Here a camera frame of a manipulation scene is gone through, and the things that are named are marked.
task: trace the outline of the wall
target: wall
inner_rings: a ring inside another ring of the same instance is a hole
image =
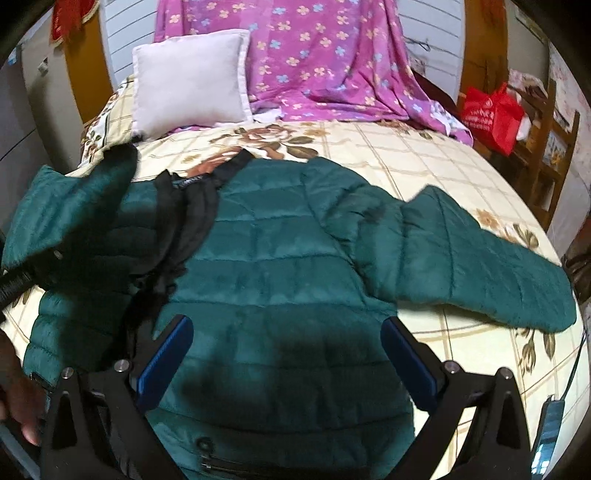
[[[22,72],[39,136],[56,169],[72,171],[80,162],[82,120],[70,87],[62,48],[49,45],[46,20],[22,46]],[[47,58],[48,72],[39,72]]]
[[[425,77],[455,101],[464,62],[464,0],[399,0],[398,15],[405,37],[431,47],[408,45],[425,60]]]
[[[0,238],[31,180],[49,158],[35,127],[21,63],[0,69]]]
[[[104,23],[111,58],[110,68],[114,84],[119,85],[134,72],[131,51],[138,45],[152,43],[156,25],[157,0],[102,0],[101,17]]]
[[[505,0],[507,11],[507,35],[509,45],[507,60],[509,68],[538,77],[544,85],[548,80],[550,54],[548,45],[542,43],[515,17],[515,5]]]

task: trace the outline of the bed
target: bed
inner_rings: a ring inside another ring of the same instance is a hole
[[[102,150],[129,140],[134,78],[129,77],[90,126],[83,141],[82,162],[72,176],[83,176],[102,158]],[[474,150],[445,135],[419,131],[398,121],[300,121],[256,123],[177,131],[160,140],[140,143],[136,180],[154,178],[163,169],[184,176],[209,171],[246,148],[255,156],[306,161],[320,155],[364,176],[394,197],[409,200],[426,184],[435,184],[467,209],[480,225],[517,242],[556,264],[550,241],[532,213],[505,180]],[[22,360],[37,317],[43,290],[27,292],[6,311],[4,330]],[[564,332],[548,335],[515,330],[486,317],[450,306],[400,305],[400,318],[415,337],[440,359],[454,359],[468,371],[494,373],[511,368],[528,419],[530,441],[542,403],[565,389],[583,332],[577,322]],[[574,436],[589,406],[589,360],[583,349],[568,396],[563,425],[550,470]],[[462,447],[473,411],[467,410],[434,478],[447,473]],[[427,415],[415,410],[419,431]]]

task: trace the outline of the person's hand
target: person's hand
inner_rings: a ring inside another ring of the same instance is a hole
[[[12,417],[21,424],[26,440],[40,445],[37,427],[44,407],[43,389],[25,376],[11,341],[0,330],[0,421]]]

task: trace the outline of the white pillow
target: white pillow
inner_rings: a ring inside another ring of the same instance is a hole
[[[250,32],[173,37],[133,50],[132,130],[146,139],[189,125],[252,122],[244,64]]]

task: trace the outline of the black lining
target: black lining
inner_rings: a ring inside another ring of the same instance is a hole
[[[185,262],[202,245],[211,230],[219,204],[217,190],[244,168],[253,156],[247,150],[219,165],[209,174],[187,183],[168,171],[154,180],[157,191],[154,255],[146,257],[132,270],[137,293],[126,309],[115,349],[125,345],[133,358],[142,345],[152,339],[152,330],[160,310],[176,289],[175,279],[186,271]]]

